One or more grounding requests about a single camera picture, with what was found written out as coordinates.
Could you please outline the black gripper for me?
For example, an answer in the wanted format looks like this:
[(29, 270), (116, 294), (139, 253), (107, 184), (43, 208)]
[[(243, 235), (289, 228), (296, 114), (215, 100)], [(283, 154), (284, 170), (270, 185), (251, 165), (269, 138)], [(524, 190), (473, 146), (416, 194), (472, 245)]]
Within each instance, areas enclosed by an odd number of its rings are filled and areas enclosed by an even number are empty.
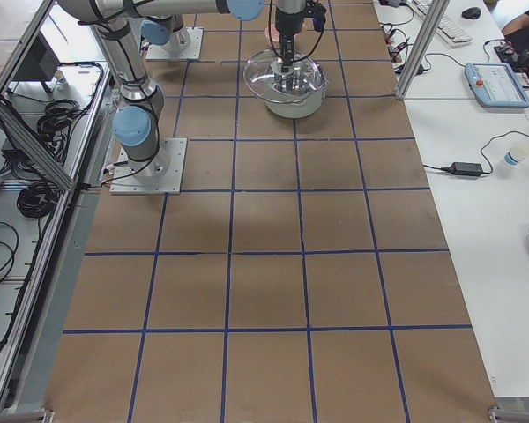
[(294, 31), (279, 30), (281, 71), (288, 72), (294, 64)]

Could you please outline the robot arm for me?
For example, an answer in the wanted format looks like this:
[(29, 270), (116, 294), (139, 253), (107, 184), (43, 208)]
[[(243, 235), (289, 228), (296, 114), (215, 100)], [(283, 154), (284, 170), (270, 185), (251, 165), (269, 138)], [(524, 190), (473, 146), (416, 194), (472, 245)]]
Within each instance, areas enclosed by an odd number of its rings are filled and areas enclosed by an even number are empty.
[(157, 182), (167, 172), (169, 160), (158, 123), (163, 93), (145, 68), (129, 20), (143, 19), (170, 40), (173, 33), (184, 33), (185, 14), (231, 14), (249, 21), (264, 8), (261, 1), (62, 1), (60, 5), (80, 25), (93, 28), (121, 87), (123, 105), (112, 127), (127, 154), (131, 176), (141, 182)]
[(152, 45), (170, 53), (185, 50), (191, 43), (181, 14), (166, 18), (145, 17), (141, 25), (141, 34)]

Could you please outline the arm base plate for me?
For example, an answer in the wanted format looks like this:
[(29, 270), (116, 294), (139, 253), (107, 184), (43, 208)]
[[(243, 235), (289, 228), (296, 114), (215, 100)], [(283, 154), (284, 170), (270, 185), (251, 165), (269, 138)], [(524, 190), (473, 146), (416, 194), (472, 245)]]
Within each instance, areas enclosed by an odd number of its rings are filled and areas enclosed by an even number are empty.
[(153, 161), (141, 172), (144, 164), (129, 161), (121, 147), (119, 160), (127, 164), (117, 167), (109, 191), (114, 195), (179, 194), (183, 180), (183, 168), (188, 140), (186, 138), (163, 138), (160, 150)]
[(149, 42), (146, 60), (196, 61), (200, 57), (203, 34), (202, 27), (183, 27), (171, 33), (164, 26), (144, 26), (142, 35)]

